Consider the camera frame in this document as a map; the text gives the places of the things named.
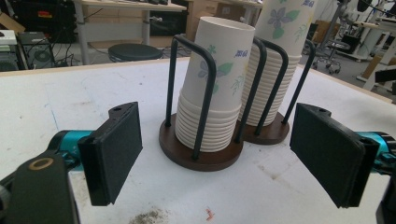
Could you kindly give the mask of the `cardboard box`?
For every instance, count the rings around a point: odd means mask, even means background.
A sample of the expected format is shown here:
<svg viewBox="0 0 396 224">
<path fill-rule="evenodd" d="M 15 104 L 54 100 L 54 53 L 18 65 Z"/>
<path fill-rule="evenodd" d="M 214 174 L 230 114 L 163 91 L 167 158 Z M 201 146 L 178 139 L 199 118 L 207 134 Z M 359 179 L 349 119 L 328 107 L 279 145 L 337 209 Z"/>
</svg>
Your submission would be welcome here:
<svg viewBox="0 0 396 224">
<path fill-rule="evenodd" d="M 186 37 L 195 38 L 198 23 L 203 16 L 214 16 L 232 21 L 248 22 L 248 10 L 233 0 L 186 0 L 188 2 L 188 17 Z"/>
</svg>

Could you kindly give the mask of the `short floral paper cup stack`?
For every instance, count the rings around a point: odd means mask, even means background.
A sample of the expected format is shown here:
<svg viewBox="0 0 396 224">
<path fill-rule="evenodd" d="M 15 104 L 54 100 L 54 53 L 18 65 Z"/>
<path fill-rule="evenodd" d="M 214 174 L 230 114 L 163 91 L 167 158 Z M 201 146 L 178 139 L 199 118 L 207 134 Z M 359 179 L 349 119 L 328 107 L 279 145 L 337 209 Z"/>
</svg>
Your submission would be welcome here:
<svg viewBox="0 0 396 224">
<path fill-rule="evenodd" d="M 226 148 L 242 106 L 248 59 L 255 28 L 239 21 L 203 16 L 194 43 L 216 64 L 216 78 L 201 144 L 203 152 Z M 177 103 L 176 137 L 186 147 L 195 144 L 209 68 L 203 57 L 191 55 Z"/>
</svg>

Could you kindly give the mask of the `black office chair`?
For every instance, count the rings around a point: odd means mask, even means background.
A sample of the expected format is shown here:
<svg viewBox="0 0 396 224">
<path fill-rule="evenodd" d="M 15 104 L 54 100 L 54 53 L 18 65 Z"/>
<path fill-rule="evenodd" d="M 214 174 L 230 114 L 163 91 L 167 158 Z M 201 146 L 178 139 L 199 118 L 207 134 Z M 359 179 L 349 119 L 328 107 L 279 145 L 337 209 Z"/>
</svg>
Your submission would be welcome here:
<svg viewBox="0 0 396 224">
<path fill-rule="evenodd" d="M 339 74 L 341 71 L 341 64 L 334 59 L 334 55 L 339 49 L 349 49 L 349 45 L 338 40 L 329 40 L 325 48 L 330 52 L 327 53 L 324 49 L 317 49 L 316 59 L 311 67 L 317 69 L 319 63 L 324 63 L 330 75 Z"/>
</svg>

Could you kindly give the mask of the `black round stool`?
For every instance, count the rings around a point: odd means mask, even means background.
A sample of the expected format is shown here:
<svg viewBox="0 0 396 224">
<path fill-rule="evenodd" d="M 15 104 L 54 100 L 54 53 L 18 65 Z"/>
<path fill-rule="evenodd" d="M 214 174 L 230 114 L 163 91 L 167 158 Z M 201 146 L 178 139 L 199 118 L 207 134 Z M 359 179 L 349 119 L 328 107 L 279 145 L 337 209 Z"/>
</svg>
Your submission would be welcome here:
<svg viewBox="0 0 396 224">
<path fill-rule="evenodd" d="M 136 62 L 156 60 L 163 56 L 163 52 L 144 44 L 123 43 L 110 47 L 108 56 L 113 62 Z"/>
</svg>

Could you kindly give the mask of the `tall floral paper cup stack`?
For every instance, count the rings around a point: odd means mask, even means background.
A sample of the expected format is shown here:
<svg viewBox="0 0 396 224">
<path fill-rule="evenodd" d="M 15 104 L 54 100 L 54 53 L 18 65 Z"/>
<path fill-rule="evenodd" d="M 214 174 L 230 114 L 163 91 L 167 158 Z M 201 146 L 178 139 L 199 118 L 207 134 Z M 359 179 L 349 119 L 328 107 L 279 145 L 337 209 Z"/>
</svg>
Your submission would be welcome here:
<svg viewBox="0 0 396 224">
<path fill-rule="evenodd" d="M 255 26 L 255 36 L 280 46 L 286 51 L 289 62 L 274 101 L 263 123 L 271 124 L 280 108 L 297 63 L 302 57 L 304 42 L 314 18 L 318 0 L 265 0 Z M 266 48 L 267 58 L 259 87 L 250 108 L 247 125 L 257 126 L 273 90 L 283 63 L 281 55 Z"/>
</svg>

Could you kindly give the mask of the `black computer tower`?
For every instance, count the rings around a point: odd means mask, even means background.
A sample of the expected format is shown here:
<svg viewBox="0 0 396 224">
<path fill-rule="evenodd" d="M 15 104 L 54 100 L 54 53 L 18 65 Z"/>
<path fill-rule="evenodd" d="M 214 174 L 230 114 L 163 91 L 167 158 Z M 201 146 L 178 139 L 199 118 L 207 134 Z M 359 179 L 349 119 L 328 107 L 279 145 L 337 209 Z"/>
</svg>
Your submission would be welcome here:
<svg viewBox="0 0 396 224">
<path fill-rule="evenodd" d="M 18 35 L 29 69 L 52 68 L 52 47 L 42 32 L 21 32 Z"/>
</svg>

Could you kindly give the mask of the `white flat box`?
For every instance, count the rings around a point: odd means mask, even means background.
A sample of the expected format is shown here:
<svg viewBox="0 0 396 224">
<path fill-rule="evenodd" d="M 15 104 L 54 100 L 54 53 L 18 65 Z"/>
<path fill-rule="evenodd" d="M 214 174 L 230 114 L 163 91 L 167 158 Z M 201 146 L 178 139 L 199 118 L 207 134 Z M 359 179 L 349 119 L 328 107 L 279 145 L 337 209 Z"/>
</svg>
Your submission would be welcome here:
<svg viewBox="0 0 396 224">
<path fill-rule="evenodd" d="M 16 45 L 17 38 L 12 30 L 0 30 L 0 45 Z"/>
</svg>

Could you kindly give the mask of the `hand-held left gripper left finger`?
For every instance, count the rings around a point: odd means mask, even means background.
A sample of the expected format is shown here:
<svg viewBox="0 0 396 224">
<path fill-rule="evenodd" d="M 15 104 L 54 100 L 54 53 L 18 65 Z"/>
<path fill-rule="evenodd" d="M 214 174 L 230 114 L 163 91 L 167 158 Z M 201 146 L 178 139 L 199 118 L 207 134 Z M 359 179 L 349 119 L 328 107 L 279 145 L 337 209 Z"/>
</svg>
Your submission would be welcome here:
<svg viewBox="0 0 396 224">
<path fill-rule="evenodd" d="M 131 102 L 111 108 L 95 131 L 64 131 L 58 150 L 84 173 L 91 204 L 107 206 L 118 198 L 142 148 L 138 103 Z"/>
</svg>

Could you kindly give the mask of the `black equipment case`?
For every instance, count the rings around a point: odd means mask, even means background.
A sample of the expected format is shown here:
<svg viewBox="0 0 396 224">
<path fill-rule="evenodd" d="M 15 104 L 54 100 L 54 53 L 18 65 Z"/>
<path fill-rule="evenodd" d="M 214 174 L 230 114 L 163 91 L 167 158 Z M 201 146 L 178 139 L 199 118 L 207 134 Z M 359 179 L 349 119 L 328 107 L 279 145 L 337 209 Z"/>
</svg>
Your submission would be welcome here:
<svg viewBox="0 0 396 224">
<path fill-rule="evenodd" d="M 13 18 L 28 32 L 42 32 L 50 43 L 76 41 L 72 0 L 8 0 Z"/>
</svg>

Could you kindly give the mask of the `wooden cup holder black bars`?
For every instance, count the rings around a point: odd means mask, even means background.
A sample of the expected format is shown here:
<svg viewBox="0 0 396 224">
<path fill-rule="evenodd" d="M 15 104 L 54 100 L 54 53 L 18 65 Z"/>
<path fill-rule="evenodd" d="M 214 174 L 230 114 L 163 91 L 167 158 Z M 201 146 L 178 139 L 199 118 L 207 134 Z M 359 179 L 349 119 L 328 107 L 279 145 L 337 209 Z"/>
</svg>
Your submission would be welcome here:
<svg viewBox="0 0 396 224">
<path fill-rule="evenodd" d="M 275 121 L 268 126 L 258 124 L 256 126 L 247 125 L 243 120 L 236 124 L 231 143 L 223 150 L 217 152 L 202 152 L 200 146 L 204 134 L 204 124 L 198 126 L 198 135 L 194 138 L 194 148 L 188 148 L 176 138 L 176 128 L 174 122 L 177 115 L 172 112 L 173 95 L 175 86 L 175 75 L 177 65 L 177 48 L 183 45 L 192 52 L 198 54 L 209 66 L 209 83 L 205 86 L 208 90 L 214 88 L 215 62 L 209 52 L 203 47 L 195 44 L 182 35 L 175 35 L 171 44 L 171 56 L 169 63 L 169 78 L 167 87 L 167 100 L 165 120 L 160 126 L 159 142 L 163 153 L 174 163 L 201 172 L 214 172 L 225 169 L 233 165 L 239 158 L 245 142 L 271 146 L 286 139 L 290 131 L 289 118 L 294 108 L 301 89 L 304 85 L 310 66 L 315 58 L 315 48 L 311 41 L 305 44 L 310 48 L 307 64 L 301 73 L 300 80 L 295 92 L 290 100 L 287 112 L 282 115 L 278 113 Z"/>
</svg>

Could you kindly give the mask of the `wooden desk grey legs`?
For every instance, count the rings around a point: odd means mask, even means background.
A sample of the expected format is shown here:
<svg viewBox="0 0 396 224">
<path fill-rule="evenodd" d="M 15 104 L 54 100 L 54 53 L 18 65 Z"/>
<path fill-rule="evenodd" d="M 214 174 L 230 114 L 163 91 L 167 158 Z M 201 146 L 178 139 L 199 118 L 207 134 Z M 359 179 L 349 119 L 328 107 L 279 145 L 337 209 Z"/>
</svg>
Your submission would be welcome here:
<svg viewBox="0 0 396 224">
<path fill-rule="evenodd" d="M 88 43 L 95 41 L 122 40 L 140 38 L 144 44 L 149 44 L 149 27 L 151 11 L 172 11 L 181 12 L 185 7 L 172 4 L 153 5 L 150 3 L 132 2 L 127 0 L 72 0 L 75 5 L 76 23 L 78 28 L 78 42 L 80 45 L 81 60 L 84 65 L 90 64 Z M 83 7 L 97 7 L 99 9 L 133 9 L 143 12 L 142 21 L 128 22 L 126 31 L 119 35 L 114 34 L 121 29 L 121 24 L 109 25 L 105 22 L 89 24 L 84 17 Z"/>
</svg>

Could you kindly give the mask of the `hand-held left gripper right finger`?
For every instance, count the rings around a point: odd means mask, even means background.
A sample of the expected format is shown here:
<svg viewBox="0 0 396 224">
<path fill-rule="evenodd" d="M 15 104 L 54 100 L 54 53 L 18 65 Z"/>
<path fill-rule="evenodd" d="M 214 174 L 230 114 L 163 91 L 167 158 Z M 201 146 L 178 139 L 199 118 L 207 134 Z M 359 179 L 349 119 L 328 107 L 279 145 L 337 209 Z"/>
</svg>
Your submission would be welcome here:
<svg viewBox="0 0 396 224">
<path fill-rule="evenodd" d="M 371 173 L 396 178 L 396 138 L 354 132 L 314 105 L 297 104 L 290 149 L 338 207 L 357 207 Z"/>
</svg>

